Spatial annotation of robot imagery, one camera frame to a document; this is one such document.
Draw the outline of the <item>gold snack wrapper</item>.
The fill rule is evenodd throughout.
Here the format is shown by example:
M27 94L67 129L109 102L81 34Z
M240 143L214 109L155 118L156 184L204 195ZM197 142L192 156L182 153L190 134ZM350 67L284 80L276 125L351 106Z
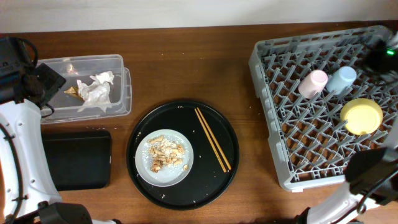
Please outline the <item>gold snack wrapper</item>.
M69 89L65 90L64 93L79 100L83 100L78 91L79 89L77 86L71 86Z

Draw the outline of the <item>blue cup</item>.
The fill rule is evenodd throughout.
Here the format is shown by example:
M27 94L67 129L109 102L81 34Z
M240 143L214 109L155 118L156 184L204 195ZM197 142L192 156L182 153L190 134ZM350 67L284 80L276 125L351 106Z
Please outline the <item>blue cup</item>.
M345 88L351 86L355 79L357 78L357 73L352 67L344 66L339 68L328 80L325 88L332 92L335 90L335 94L339 95Z

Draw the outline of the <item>white napkin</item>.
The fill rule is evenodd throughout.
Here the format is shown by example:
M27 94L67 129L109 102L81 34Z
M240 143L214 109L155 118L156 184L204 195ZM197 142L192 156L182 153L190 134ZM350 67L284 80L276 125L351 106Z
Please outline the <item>white napkin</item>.
M95 76L90 76L93 83L87 85L81 80L77 80L78 95L83 99L84 103L78 112L82 112L89 106L98 107L103 112L109 108L110 104L109 94L113 85L114 74L112 71L103 72Z

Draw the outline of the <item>yellow bowl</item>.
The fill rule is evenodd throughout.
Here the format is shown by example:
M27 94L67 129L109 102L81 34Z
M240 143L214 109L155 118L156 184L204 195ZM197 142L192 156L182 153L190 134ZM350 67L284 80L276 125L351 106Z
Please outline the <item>yellow bowl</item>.
M347 121L345 128L351 134L371 134L380 127L383 121L383 112L375 101L358 98L347 102L342 107L340 120Z

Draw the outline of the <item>pink cup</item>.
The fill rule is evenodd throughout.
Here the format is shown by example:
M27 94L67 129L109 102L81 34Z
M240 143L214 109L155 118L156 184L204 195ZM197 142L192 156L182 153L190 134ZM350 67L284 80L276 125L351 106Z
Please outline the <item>pink cup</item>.
M298 92L307 99L320 93L328 82L327 74L322 70L310 72L299 84Z

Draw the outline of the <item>peanut shells and rice scraps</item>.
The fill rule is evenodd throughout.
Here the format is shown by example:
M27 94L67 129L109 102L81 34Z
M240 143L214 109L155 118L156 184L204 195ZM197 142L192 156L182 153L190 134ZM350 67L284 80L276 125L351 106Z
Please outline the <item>peanut shells and rice scraps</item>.
M182 165L182 170L189 168L188 164L183 162L185 158L185 149L183 144L167 139L164 135L160 135L149 139L148 153L152 158L150 170L158 173L163 167L177 167Z

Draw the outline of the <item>grey plate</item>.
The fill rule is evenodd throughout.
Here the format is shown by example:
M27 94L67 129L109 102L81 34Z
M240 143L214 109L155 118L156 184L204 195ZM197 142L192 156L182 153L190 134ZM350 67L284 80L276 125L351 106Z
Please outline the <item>grey plate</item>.
M152 158L148 153L149 145L147 141L160 135L164 135L171 141L183 144L185 149L183 162L189 165L188 170L182 170L182 165L177 167L163 167L158 173L153 173L150 170ZM142 177L148 184L157 187L170 187L187 177L193 167L194 152L189 140L183 134L171 129L160 129L144 137L136 149L134 160L138 176Z

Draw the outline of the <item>wooden chopstick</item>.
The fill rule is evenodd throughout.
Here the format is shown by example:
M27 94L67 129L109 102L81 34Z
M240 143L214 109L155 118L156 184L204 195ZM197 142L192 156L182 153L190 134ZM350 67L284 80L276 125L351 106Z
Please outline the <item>wooden chopstick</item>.
M201 110L199 109L199 113L204 121L204 124L210 134L211 140L213 141L213 144L218 152L218 155L220 156L221 161L223 162L225 168L226 168L226 172L229 172L232 170L231 164L229 163L227 157L225 156L225 153L223 152L217 138L215 137L212 129L210 128L210 125L208 124L207 120L205 119L203 113L201 112Z
M209 132L208 132L208 130L207 130L205 124L204 124L204 121L203 121L203 119L202 119L202 117L201 117L201 115L199 113L199 108L195 108L194 110L195 110L196 116L197 116L197 118L198 118L198 120L199 120L199 122L200 122L200 124L201 124L201 126L202 126L202 128L204 130L204 132L205 132L205 135L206 135L206 137L207 137L207 139L208 139L208 141L210 143L210 146L211 146L213 152L215 153L215 156L216 156L216 158L217 158L217 160L218 160L223 172L225 173L226 172L226 168L225 168L223 162L221 161L220 156L218 155L218 152L217 152L217 150L216 150L216 148L215 148L215 146L213 144L213 141L211 140L210 134L209 134Z

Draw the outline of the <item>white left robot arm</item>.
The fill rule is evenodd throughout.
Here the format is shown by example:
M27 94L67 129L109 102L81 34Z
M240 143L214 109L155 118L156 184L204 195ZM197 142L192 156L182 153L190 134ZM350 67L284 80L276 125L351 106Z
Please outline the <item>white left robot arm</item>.
M1 170L6 223L95 223L85 206L64 203L42 143L41 109L66 80L27 39L1 38Z

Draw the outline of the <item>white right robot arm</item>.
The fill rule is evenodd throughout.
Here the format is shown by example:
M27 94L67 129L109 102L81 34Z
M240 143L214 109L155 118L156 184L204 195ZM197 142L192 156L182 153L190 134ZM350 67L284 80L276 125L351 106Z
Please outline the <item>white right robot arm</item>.
M397 201L397 121L381 148L355 154L343 185L323 203L308 207L293 223L353 223L370 209Z

